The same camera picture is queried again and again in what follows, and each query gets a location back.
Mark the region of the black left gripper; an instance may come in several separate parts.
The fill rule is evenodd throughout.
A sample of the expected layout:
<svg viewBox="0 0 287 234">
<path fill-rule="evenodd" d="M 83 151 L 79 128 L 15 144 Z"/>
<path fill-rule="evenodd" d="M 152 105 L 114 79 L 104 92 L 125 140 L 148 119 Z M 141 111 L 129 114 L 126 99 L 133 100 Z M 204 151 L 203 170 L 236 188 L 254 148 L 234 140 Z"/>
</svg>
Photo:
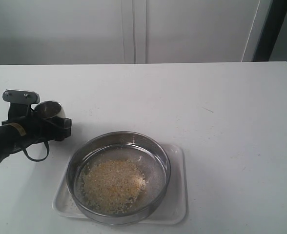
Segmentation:
<svg viewBox="0 0 287 234">
<path fill-rule="evenodd" d="M 34 144 L 47 141 L 63 141 L 71 136 L 72 119 L 39 117 L 31 105 L 9 106 L 8 120 L 2 123 L 3 140 L 19 144 Z"/>
</svg>

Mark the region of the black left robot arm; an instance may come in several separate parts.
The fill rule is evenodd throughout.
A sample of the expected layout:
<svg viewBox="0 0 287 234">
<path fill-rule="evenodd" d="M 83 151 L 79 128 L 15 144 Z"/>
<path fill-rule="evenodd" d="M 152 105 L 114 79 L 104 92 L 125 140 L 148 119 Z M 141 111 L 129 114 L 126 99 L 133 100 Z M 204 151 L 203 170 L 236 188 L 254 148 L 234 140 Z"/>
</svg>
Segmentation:
<svg viewBox="0 0 287 234">
<path fill-rule="evenodd" d="M 8 120 L 0 126 L 0 163 L 18 152 L 33 162 L 46 160 L 50 153 L 49 141 L 63 141 L 71 136 L 72 119 L 58 115 L 43 117 L 38 108 L 30 105 L 10 104 Z M 27 148 L 33 144 L 43 143 L 46 155 L 43 158 L 32 158 Z"/>
</svg>

